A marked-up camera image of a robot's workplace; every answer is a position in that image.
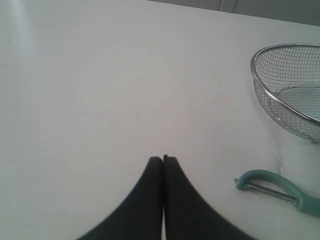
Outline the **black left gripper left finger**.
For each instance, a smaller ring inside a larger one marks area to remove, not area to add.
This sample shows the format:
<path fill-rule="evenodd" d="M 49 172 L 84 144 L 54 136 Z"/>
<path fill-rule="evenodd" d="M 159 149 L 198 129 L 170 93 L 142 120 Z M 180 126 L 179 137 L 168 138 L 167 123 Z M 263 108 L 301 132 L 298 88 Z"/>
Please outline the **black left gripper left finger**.
<path fill-rule="evenodd" d="M 163 161 L 153 156 L 123 202 L 81 240 L 160 240 L 163 224 Z"/>

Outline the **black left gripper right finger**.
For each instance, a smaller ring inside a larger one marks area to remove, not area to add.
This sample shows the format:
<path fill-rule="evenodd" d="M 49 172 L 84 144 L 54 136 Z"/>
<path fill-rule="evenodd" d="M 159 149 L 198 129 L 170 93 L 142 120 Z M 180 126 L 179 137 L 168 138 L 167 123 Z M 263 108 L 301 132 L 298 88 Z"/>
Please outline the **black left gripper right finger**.
<path fill-rule="evenodd" d="M 164 223 L 168 240 L 252 240 L 196 191 L 176 157 L 163 156 Z"/>

